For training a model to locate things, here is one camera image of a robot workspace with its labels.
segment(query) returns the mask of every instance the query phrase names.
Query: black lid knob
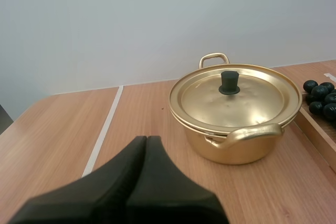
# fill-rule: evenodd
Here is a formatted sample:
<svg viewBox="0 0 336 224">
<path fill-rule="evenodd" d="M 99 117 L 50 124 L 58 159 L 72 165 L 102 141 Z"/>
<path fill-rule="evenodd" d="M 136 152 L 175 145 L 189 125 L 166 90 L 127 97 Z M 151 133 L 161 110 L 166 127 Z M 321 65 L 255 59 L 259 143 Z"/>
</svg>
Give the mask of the black lid knob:
<svg viewBox="0 0 336 224">
<path fill-rule="evenodd" d="M 239 73 L 237 71 L 224 71 L 222 75 L 222 85 L 219 91 L 222 94 L 237 94 L 240 91 L 238 87 Z"/>
</svg>

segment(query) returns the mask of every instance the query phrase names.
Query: pot lid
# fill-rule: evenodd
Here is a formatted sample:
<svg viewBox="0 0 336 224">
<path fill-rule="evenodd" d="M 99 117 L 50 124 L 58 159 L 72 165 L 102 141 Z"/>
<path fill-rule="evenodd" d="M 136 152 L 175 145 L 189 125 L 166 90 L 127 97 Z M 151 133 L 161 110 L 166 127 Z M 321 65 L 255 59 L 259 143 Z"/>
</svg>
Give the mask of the pot lid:
<svg viewBox="0 0 336 224">
<path fill-rule="evenodd" d="M 242 127 L 293 119 L 302 104 L 298 87 L 286 76 L 260 66 L 222 64 L 184 76 L 173 87 L 170 108 L 185 124 L 210 134 L 228 134 Z"/>
</svg>

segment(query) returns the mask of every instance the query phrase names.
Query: wooden table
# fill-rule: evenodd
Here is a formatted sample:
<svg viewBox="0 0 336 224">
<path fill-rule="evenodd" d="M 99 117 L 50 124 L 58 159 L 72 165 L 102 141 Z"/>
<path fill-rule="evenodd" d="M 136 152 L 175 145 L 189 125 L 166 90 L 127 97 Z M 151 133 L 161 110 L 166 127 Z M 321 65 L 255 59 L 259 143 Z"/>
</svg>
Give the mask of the wooden table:
<svg viewBox="0 0 336 224">
<path fill-rule="evenodd" d="M 336 61 L 276 68 L 299 86 L 330 81 Z M 124 87 L 94 169 L 136 135 L 160 135 L 176 166 L 214 191 L 232 224 L 336 223 L 336 174 L 291 123 L 266 158 L 216 164 L 189 146 L 167 99 L 175 81 Z M 31 196 L 79 179 L 118 88 L 53 95 L 31 106 L 0 136 L 0 223 Z"/>
</svg>

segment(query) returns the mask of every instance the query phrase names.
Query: pot handle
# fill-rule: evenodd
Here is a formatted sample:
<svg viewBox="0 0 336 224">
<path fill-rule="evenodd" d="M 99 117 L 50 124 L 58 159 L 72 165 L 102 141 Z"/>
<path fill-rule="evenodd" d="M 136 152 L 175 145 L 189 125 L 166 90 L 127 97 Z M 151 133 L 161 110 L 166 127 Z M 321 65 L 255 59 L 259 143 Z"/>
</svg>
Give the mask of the pot handle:
<svg viewBox="0 0 336 224">
<path fill-rule="evenodd" d="M 220 149 L 227 149 L 232 147 L 238 142 L 253 140 L 257 137 L 267 137 L 267 138 L 280 138 L 284 133 L 282 127 L 277 123 L 266 124 L 266 125 L 258 125 L 258 126 L 249 126 L 241 129 L 237 129 L 232 131 L 226 137 L 226 140 L 223 142 L 218 142 L 211 137 L 205 136 L 205 140 Z"/>
<path fill-rule="evenodd" d="M 209 54 L 209 55 L 203 56 L 201 58 L 201 60 L 199 61 L 200 62 L 199 63 L 199 69 L 203 68 L 203 64 L 204 64 L 205 60 L 212 59 L 212 58 L 221 58 L 221 59 L 223 59 L 224 64 L 230 64 L 230 61 L 225 54 L 222 54 L 220 52 L 215 52 L 213 54 Z"/>
</svg>

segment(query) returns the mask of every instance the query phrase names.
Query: pot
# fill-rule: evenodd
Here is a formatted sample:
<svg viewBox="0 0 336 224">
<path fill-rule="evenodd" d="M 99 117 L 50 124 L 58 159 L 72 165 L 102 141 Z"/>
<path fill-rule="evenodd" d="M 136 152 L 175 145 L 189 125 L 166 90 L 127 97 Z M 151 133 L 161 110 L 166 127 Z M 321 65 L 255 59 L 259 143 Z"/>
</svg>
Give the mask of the pot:
<svg viewBox="0 0 336 224">
<path fill-rule="evenodd" d="M 224 63 L 204 67 L 204 61 Z M 230 64 L 225 54 L 204 56 L 199 69 L 170 93 L 170 110 L 185 128 L 191 147 L 223 164 L 246 164 L 266 156 L 302 104 L 299 88 L 261 66 Z"/>
</svg>

